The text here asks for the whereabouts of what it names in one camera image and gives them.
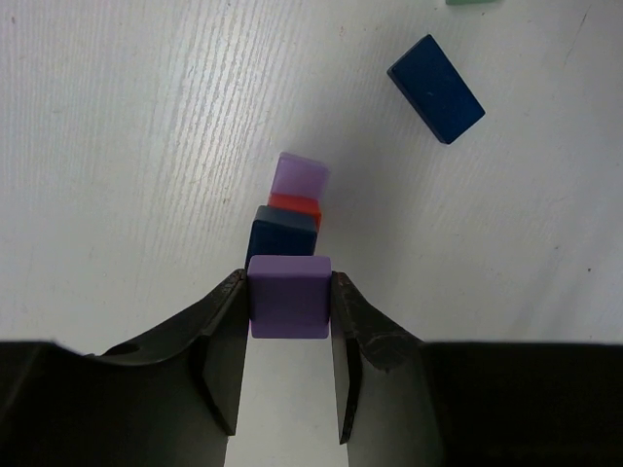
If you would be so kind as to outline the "small dark blue block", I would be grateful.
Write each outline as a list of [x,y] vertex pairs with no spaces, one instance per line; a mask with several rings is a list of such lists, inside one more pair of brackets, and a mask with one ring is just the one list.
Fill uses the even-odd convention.
[[260,205],[251,225],[244,266],[247,268],[256,255],[313,256],[316,240],[311,215]]

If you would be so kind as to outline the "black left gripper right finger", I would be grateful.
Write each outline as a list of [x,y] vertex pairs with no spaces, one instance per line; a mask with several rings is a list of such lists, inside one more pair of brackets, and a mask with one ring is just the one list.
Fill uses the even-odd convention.
[[421,341],[331,278],[339,440],[351,466],[618,466],[622,349]]

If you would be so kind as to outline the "green notched wood block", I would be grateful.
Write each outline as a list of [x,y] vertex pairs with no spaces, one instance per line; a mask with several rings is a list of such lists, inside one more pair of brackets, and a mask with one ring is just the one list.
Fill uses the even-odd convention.
[[446,0],[445,3],[448,6],[467,6],[467,5],[480,5],[490,4],[496,2],[496,0]]

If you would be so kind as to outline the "red letter wood cube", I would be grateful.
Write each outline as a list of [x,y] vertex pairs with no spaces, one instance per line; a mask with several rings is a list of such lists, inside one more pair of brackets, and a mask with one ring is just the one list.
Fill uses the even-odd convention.
[[271,193],[268,206],[312,216],[316,229],[320,230],[322,213],[317,199]]

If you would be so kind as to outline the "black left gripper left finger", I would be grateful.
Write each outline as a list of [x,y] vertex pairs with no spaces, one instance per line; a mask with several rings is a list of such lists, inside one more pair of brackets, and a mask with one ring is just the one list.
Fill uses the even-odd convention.
[[246,275],[100,355],[1,345],[5,466],[221,466],[235,434]]

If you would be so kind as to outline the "purple wood cube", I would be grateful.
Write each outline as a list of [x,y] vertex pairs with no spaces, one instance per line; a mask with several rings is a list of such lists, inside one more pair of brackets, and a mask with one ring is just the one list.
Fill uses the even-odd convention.
[[252,337],[327,338],[331,275],[325,256],[253,256],[247,270]]
[[282,152],[271,193],[321,200],[329,176],[330,170],[324,163]]

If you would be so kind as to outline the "long dark blue block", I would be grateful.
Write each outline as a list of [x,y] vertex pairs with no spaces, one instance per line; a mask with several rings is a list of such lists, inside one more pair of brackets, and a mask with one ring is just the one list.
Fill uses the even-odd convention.
[[452,144],[486,115],[430,34],[393,63],[387,75],[443,144]]

